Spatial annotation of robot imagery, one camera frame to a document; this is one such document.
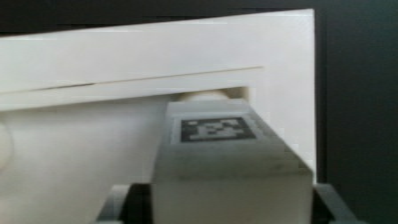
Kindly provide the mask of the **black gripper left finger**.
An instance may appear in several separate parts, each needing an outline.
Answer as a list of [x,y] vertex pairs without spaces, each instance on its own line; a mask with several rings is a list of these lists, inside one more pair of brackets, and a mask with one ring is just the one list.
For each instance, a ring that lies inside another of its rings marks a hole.
[[112,187],[93,224],[153,224],[151,185],[148,183]]

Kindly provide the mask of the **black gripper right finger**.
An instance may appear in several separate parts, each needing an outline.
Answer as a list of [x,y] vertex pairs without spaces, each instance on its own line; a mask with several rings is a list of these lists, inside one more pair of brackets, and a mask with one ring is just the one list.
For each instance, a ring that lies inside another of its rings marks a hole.
[[313,196],[311,224],[370,224],[357,218],[331,184],[315,185]]

